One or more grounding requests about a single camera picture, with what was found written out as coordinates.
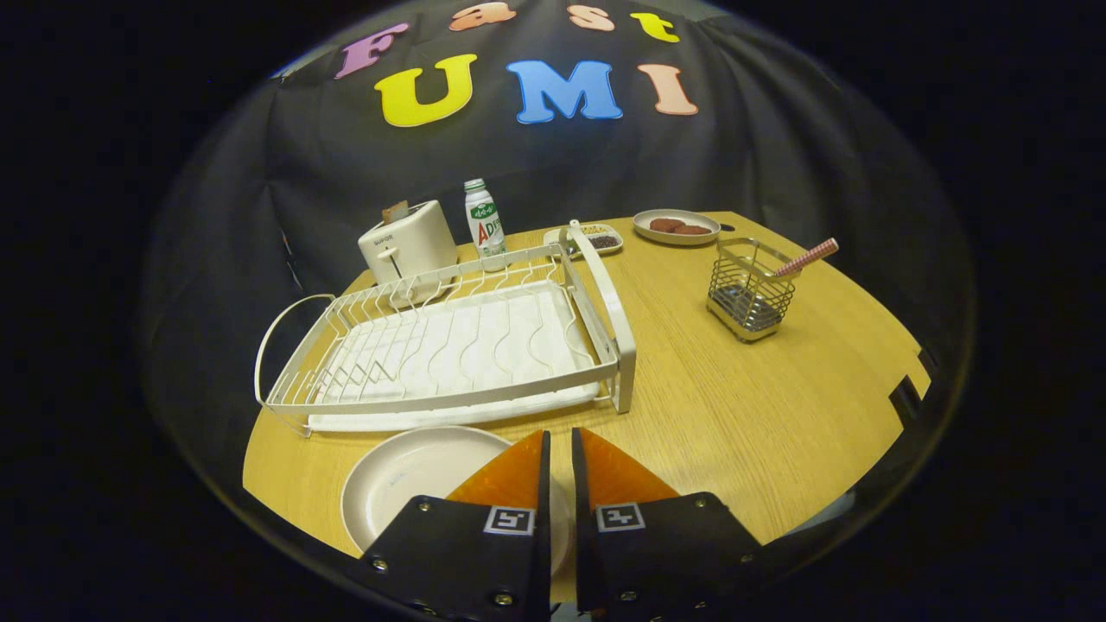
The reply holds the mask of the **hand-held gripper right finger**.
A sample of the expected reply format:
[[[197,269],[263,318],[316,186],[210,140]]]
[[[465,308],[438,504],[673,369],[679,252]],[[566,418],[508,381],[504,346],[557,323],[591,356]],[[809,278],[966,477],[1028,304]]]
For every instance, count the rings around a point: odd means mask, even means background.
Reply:
[[[576,607],[593,621],[723,621],[764,583],[761,547],[714,493],[671,486],[572,432]]]

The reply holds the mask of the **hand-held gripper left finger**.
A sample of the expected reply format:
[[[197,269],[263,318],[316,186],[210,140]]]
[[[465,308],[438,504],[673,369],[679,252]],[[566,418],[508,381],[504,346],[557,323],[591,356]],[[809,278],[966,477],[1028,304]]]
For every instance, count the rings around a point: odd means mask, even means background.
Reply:
[[[447,621],[547,621],[550,434],[408,431],[359,460],[359,584]]]

